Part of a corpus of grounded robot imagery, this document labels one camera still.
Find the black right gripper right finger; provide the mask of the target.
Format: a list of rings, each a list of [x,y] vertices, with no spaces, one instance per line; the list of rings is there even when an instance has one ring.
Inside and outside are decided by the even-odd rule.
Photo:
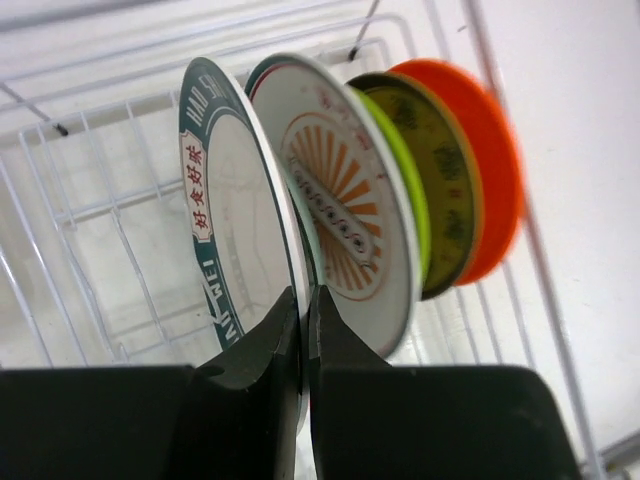
[[[388,447],[384,415],[368,396],[390,365],[346,325],[326,286],[312,295],[307,345],[316,473],[338,479]]]

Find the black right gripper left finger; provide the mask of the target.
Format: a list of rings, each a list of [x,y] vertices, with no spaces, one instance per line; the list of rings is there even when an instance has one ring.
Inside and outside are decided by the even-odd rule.
[[[298,305],[287,287],[258,326],[198,368],[207,404],[194,438],[217,478],[294,477],[300,370]]]

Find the white plate orange sunburst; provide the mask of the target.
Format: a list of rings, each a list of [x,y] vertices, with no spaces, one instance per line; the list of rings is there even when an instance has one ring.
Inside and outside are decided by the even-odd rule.
[[[296,53],[261,60],[245,91],[310,211],[339,313],[377,354],[392,355],[423,268],[400,168],[363,94]]]

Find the dark olive patterned plate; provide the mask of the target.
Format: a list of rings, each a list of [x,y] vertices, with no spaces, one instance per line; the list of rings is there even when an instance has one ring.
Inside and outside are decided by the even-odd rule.
[[[351,79],[349,85],[389,117],[416,164],[431,226],[422,298],[434,298],[470,268],[484,230],[482,186],[471,146],[444,101],[418,80],[373,72]]]

